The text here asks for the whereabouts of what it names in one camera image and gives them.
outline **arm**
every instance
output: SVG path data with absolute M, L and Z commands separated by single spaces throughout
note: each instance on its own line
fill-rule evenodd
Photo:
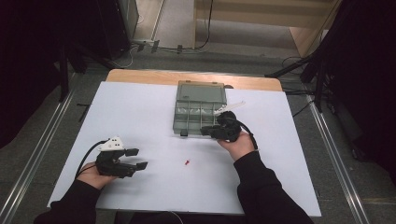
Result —
M 219 144 L 235 160 L 241 181 L 237 192 L 247 223 L 313 223 L 282 189 L 274 171 L 262 163 L 247 133 L 241 133 L 234 143 L 219 140 Z
M 35 224 L 95 223 L 95 206 L 100 189 L 116 177 L 99 175 L 94 162 L 86 164 L 82 169 L 87 170 L 78 176 L 59 202 L 51 203 L 48 212 L 35 218 Z

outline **black equipment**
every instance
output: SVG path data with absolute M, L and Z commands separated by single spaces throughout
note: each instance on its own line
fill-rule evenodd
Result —
M 125 176 L 132 177 L 134 172 L 144 170 L 148 166 L 148 163 L 140 162 L 136 165 L 121 163 L 119 158 L 123 155 L 135 156 L 139 152 L 139 149 L 124 149 L 116 151 L 102 151 L 96 158 L 96 167 L 100 175 L 113 175 L 119 178 Z
M 218 125 L 202 127 L 201 135 L 210 135 L 212 138 L 235 142 L 243 128 L 250 135 L 254 149 L 258 149 L 256 139 L 253 137 L 253 133 L 245 124 L 236 119 L 236 115 L 232 111 L 225 111 L 221 113 L 217 117 L 216 121 L 218 122 Z
M 100 175 L 112 175 L 119 178 L 124 178 L 125 176 L 132 177 L 132 175 L 134 175 L 134 172 L 145 170 L 148 166 L 148 162 L 146 161 L 139 162 L 136 165 L 121 163 L 121 156 L 136 156 L 139 152 L 139 149 L 125 149 L 123 148 L 123 144 L 120 138 L 113 137 L 108 139 L 107 141 L 100 141 L 96 143 L 88 150 L 77 169 L 76 178 L 84 171 L 81 171 L 81 167 L 84 164 L 84 161 L 87 159 L 88 155 L 90 155 L 93 149 L 99 145 L 102 145 L 102 147 L 99 149 L 101 152 L 96 157 L 95 166 L 97 167 Z

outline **wooden table edge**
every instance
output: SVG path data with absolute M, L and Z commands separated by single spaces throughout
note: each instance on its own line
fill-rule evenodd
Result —
M 142 84 L 177 85 L 180 80 L 219 82 L 238 90 L 282 91 L 280 81 L 271 77 L 243 77 L 239 74 L 181 72 L 166 70 L 113 69 L 107 82 L 133 82 Z

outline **metal rail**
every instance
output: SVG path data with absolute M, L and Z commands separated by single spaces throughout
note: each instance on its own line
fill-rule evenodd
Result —
M 308 102 L 311 102 L 312 100 L 313 99 L 311 96 L 307 96 Z M 334 140 L 332 139 L 332 135 L 326 124 L 325 118 L 321 113 L 318 112 L 318 109 L 316 108 L 315 105 L 310 104 L 310 108 L 312 114 L 314 115 L 314 119 L 318 125 L 324 144 L 329 153 L 330 159 L 332 160 L 332 166 L 334 167 L 334 170 L 340 181 L 341 187 L 346 195 L 346 200 L 349 204 L 350 210 L 352 212 L 353 217 L 355 218 L 356 223 L 369 224 L 370 221 L 366 215 L 366 212 L 364 211 L 361 198 L 359 197 L 359 194 L 355 189 L 355 186 L 349 176 L 349 172 L 342 161 L 342 158 L 338 152 Z
M 62 121 L 64 113 L 73 98 L 76 86 L 81 78 L 81 74 L 73 74 L 70 84 L 71 90 L 64 98 L 64 101 L 59 103 L 56 107 L 46 129 L 38 140 L 35 150 L 33 151 L 29 161 L 26 163 L 20 177 L 15 182 L 11 191 L 7 196 L 5 205 L 3 206 L 0 213 L 0 223 L 8 224 L 11 223 L 12 218 L 21 204 L 23 196 L 25 195 L 30 183 L 33 180 L 35 172 L 46 154 L 47 148 L 50 145 L 50 141 L 58 129 L 59 124 Z

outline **gray floor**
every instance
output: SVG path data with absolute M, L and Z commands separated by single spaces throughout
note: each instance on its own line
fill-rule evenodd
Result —
M 166 1 L 156 39 L 161 40 L 160 46 L 163 47 L 173 47 L 178 44 L 188 46 L 190 42 L 187 39 L 189 38 L 182 37 L 187 32 L 176 31 L 177 25 L 174 22 L 169 22 L 174 21 L 172 16 L 176 15 L 172 13 L 171 9 L 177 9 L 172 3 L 175 3 L 175 0 Z M 133 63 L 128 66 L 128 69 L 221 72 L 262 77 L 281 69 L 284 59 L 298 55 L 290 33 L 284 27 L 262 26 L 262 29 L 266 31 L 265 34 L 254 35 L 254 30 L 258 29 L 257 25 L 239 28 L 234 25 L 230 29 L 225 29 L 227 26 L 221 25 L 221 22 L 214 24 L 211 31 L 213 39 L 211 39 L 208 52 L 175 54 L 158 50 L 156 53 L 150 53 L 150 48 L 145 48 L 141 52 L 136 52 L 134 49 L 131 51 Z M 242 37 L 249 41 L 241 41 L 242 33 L 240 31 L 248 29 L 248 27 L 254 27 L 254 29 Z M 204 33 L 199 35 L 201 36 L 199 40 L 205 38 Z M 117 63 L 129 64 L 131 54 L 125 52 L 117 60 Z M 85 107 L 78 104 L 88 105 L 91 103 L 100 82 L 106 79 L 108 73 L 108 70 L 100 64 L 89 59 L 87 59 L 87 63 L 89 69 L 86 74 L 75 74 L 74 77 L 71 77 L 74 83 L 72 88 L 75 90 L 73 97 L 56 132 L 49 141 L 44 158 L 40 162 L 11 223 L 32 223 L 35 216 L 47 210 L 47 203 L 54 184 L 62 171 L 81 126 L 79 120 L 83 116 Z M 287 74 L 280 80 L 285 91 L 289 88 L 302 88 L 297 75 Z M 21 175 L 41 134 L 45 131 L 46 125 L 59 105 L 59 95 L 59 89 L 49 95 L 18 136 L 10 144 L 0 149 L 0 202 L 2 204 L 6 202 L 15 181 Z M 292 114 L 307 104 L 304 95 L 288 96 L 288 100 Z M 323 115 L 334 142 L 363 201 L 364 209 L 371 223 L 396 223 L 396 188 L 391 184 L 387 172 L 375 163 L 355 161 L 336 116 L 331 114 L 325 105 L 323 108 Z M 295 117 L 294 121 L 323 215 L 323 217 L 313 218 L 315 223 L 355 223 L 346 195 L 334 171 L 310 108 L 303 110 Z M 114 214 L 114 211 L 98 211 L 97 223 L 111 223 Z

